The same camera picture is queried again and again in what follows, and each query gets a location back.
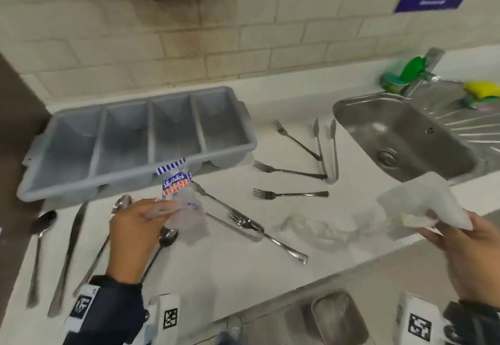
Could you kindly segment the person's left hand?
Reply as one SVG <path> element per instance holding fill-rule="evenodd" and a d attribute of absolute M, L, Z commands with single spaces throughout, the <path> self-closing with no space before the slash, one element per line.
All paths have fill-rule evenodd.
<path fill-rule="evenodd" d="M 117 213 L 109 224 L 106 275 L 123 284 L 138 284 L 164 225 L 143 220 L 141 200 Z"/>

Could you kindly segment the person's right hand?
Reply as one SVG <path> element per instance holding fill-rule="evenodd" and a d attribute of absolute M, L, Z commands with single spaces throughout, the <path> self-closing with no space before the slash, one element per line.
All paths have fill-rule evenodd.
<path fill-rule="evenodd" d="M 500 230 L 490 222 L 488 236 L 469 236 L 445 223 L 437 232 L 417 228 L 417 232 L 441 250 L 447 273 L 459 300 L 471 300 L 500 308 Z"/>

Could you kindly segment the clear printed plastic wrapper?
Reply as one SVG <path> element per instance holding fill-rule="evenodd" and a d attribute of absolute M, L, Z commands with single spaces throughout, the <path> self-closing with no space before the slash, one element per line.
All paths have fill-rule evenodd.
<path fill-rule="evenodd" d="M 186 158 L 180 158 L 157 169 L 162 177 L 159 199 L 178 202 L 180 210 L 167 222 L 169 229 L 179 230 L 181 242 L 193 246 L 208 234 L 203 204 L 196 197 L 196 188 Z"/>

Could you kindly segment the white paper towel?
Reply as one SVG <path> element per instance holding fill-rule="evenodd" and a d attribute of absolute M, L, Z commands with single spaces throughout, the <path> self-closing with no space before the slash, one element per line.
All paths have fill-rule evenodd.
<path fill-rule="evenodd" d="M 376 199 L 386 216 L 386 230 L 397 240 L 416 233 L 417 228 L 432 228 L 438 222 L 472 230 L 472 222 L 446 179 L 435 172 L 404 182 Z"/>

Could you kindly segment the person's right forearm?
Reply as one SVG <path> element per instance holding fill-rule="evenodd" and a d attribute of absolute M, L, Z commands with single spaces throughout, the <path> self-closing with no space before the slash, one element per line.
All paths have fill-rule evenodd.
<path fill-rule="evenodd" d="M 443 311 L 445 345 L 500 345 L 500 308 L 471 300 L 450 302 Z"/>

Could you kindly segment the steel table knife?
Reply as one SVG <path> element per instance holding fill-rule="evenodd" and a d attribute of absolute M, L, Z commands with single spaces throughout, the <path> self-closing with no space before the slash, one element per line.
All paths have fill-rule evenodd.
<path fill-rule="evenodd" d="M 217 222 L 218 224 L 222 225 L 223 227 L 231 230 L 234 233 L 237 233 L 238 235 L 253 241 L 253 242 L 259 242 L 261 241 L 262 237 L 259 235 L 253 234 L 253 232 L 250 232 L 250 230 L 242 229 L 241 227 L 231 224 L 225 220 L 222 220 L 210 213 L 205 213 L 206 217 L 210 218 L 212 221 Z"/>
<path fill-rule="evenodd" d="M 259 233 L 260 235 L 264 235 L 265 234 L 265 229 L 262 225 L 260 225 L 259 223 L 257 223 L 256 221 L 254 221 L 253 219 L 249 218 L 248 216 L 246 216 L 245 214 L 239 212 L 238 210 L 232 208 L 231 206 L 229 206 L 228 204 L 220 201 L 219 199 L 217 199 L 216 197 L 212 196 L 211 194 L 207 193 L 201 186 L 200 184 L 194 182 L 193 183 L 197 192 L 202 195 L 202 196 L 205 196 L 205 197 L 208 197 L 210 198 L 211 200 L 213 200 L 215 203 L 221 205 L 222 207 L 226 208 L 228 213 L 228 217 L 237 225 L 239 226 L 240 228 L 242 229 L 245 229 L 245 230 L 253 230 L 257 233 Z"/>
<path fill-rule="evenodd" d="M 70 238 L 68 241 L 67 251 L 65 255 L 64 264 L 61 270 L 58 284 L 55 288 L 54 295 L 50 307 L 47 312 L 48 318 L 54 318 L 61 314 L 62 305 L 64 302 L 67 276 L 70 270 L 70 265 L 72 261 L 72 256 L 76 248 L 80 230 L 84 221 L 86 210 L 89 204 L 89 200 L 85 201 L 79 208 L 77 214 L 74 217 L 72 228 L 70 232 Z"/>

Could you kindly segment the grey plastic cutlery tray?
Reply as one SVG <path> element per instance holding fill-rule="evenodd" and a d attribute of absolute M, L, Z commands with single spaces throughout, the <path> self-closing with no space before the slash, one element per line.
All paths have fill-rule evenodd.
<path fill-rule="evenodd" d="M 30 146 L 16 196 L 86 201 L 102 186 L 143 189 L 179 160 L 193 174 L 207 162 L 234 167 L 256 147 L 248 109 L 227 86 L 66 109 Z"/>

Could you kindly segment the sink drain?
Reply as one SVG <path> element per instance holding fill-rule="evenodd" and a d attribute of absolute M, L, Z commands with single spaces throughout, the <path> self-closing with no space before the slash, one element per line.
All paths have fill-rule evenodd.
<path fill-rule="evenodd" d="M 397 169 L 399 167 L 397 154 L 392 149 L 383 149 L 376 154 L 376 161 L 379 166 Z"/>

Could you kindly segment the stainless steel sink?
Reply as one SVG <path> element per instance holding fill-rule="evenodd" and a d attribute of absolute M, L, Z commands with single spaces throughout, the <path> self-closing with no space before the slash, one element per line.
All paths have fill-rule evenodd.
<path fill-rule="evenodd" d="M 451 185 L 500 171 L 500 102 L 475 110 L 461 105 L 463 85 L 427 84 L 407 99 L 378 92 L 340 100 L 336 121 L 387 175 L 406 182 L 435 172 Z M 381 167 L 392 149 L 399 167 Z"/>

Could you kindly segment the steel fork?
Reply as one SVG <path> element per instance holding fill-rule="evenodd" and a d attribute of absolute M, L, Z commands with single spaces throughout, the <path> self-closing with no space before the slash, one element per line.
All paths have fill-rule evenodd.
<path fill-rule="evenodd" d="M 268 239 L 284 251 L 286 251 L 288 254 L 290 254 L 292 257 L 297 259 L 300 263 L 302 264 L 307 264 L 309 260 L 309 256 L 295 250 L 294 248 L 282 243 L 281 241 L 275 239 L 274 237 L 270 236 L 267 234 L 265 231 L 264 227 L 260 225 L 258 222 L 254 221 L 253 219 L 247 217 L 246 215 L 237 212 L 235 210 L 229 210 L 227 213 L 227 216 L 233 220 L 240 228 L 242 229 L 249 229 L 257 232 L 260 234 L 262 237 Z"/>
<path fill-rule="evenodd" d="M 307 173 L 307 172 L 293 171 L 293 170 L 287 170 L 287 169 L 277 169 L 277 168 L 274 168 L 270 165 L 263 164 L 257 160 L 253 161 L 253 167 L 255 169 L 262 171 L 262 172 L 265 172 L 265 173 L 282 172 L 282 173 L 287 173 L 287 174 L 305 176 L 305 177 L 314 178 L 314 179 L 318 179 L 318 180 L 328 179 L 328 175 L 325 175 L 325 174 Z"/>
<path fill-rule="evenodd" d="M 299 142 L 299 140 L 295 139 L 293 136 L 291 136 L 287 131 L 286 129 L 281 125 L 281 123 L 278 121 L 278 120 L 273 120 L 273 125 L 276 129 L 276 131 L 287 137 L 288 139 L 294 141 L 294 143 L 296 143 L 298 146 L 300 146 L 304 151 L 306 151 L 307 153 L 309 153 L 309 155 L 311 155 L 314 159 L 316 159 L 317 161 L 321 161 L 322 160 L 322 156 L 320 156 L 319 154 L 316 154 L 315 152 L 313 152 L 312 150 L 310 150 L 307 146 L 303 145 L 301 142 Z"/>
<path fill-rule="evenodd" d="M 254 188 L 253 196 L 263 199 L 263 200 L 274 200 L 278 197 L 320 197 L 328 198 L 330 194 L 328 191 L 317 191 L 317 192 L 294 192 L 294 193 L 275 193 L 272 191 L 266 191 Z"/>

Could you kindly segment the white marker tag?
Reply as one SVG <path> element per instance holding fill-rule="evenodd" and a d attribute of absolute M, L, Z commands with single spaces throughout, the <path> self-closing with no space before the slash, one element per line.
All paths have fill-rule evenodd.
<path fill-rule="evenodd" d="M 65 320 L 65 329 L 67 332 L 78 333 L 80 331 L 100 289 L 101 287 L 98 285 L 86 284 L 79 290 L 77 300 Z"/>

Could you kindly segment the yellow green sponge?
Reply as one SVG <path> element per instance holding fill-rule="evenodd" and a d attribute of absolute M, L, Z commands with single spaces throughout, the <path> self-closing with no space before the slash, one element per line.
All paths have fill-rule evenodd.
<path fill-rule="evenodd" d="M 500 85 L 488 81 L 469 81 L 464 83 L 466 95 L 461 105 L 468 109 L 485 109 L 492 103 L 500 102 Z"/>

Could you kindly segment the crumpled clear plastic film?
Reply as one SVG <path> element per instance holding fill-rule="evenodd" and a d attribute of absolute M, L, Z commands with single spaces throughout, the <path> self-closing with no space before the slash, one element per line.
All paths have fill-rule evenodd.
<path fill-rule="evenodd" d="M 302 215 L 290 215 L 279 226 L 280 231 L 290 230 L 304 242 L 322 250 L 332 251 L 374 236 L 385 235 L 394 227 L 389 220 L 361 220 L 350 231 L 334 228 L 328 222 Z"/>

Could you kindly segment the grey metal bin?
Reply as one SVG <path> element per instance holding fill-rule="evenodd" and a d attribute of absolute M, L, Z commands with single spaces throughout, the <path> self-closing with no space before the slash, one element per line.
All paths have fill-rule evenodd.
<path fill-rule="evenodd" d="M 366 323 L 345 289 L 313 300 L 310 309 L 323 345 L 369 345 Z"/>

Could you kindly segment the steel tongs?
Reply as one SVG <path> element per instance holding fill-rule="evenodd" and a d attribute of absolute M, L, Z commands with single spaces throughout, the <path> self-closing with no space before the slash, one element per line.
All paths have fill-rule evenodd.
<path fill-rule="evenodd" d="M 334 165 L 334 176 L 333 177 L 328 177 L 326 162 L 324 160 L 324 156 L 323 156 L 323 152 L 322 152 L 322 146 L 321 146 L 321 140 L 320 140 L 319 118 L 315 119 L 315 121 L 313 123 L 312 130 L 313 130 L 313 136 L 317 142 L 322 171 L 324 171 L 324 174 L 326 175 L 325 182 L 329 185 L 333 185 L 333 184 L 337 183 L 339 178 L 340 178 L 340 167 L 339 167 L 339 160 L 338 160 L 338 153 L 337 153 L 337 146 L 336 146 L 336 120 L 334 118 L 330 124 L 330 141 L 332 141 L 332 143 L 333 143 L 333 165 Z"/>

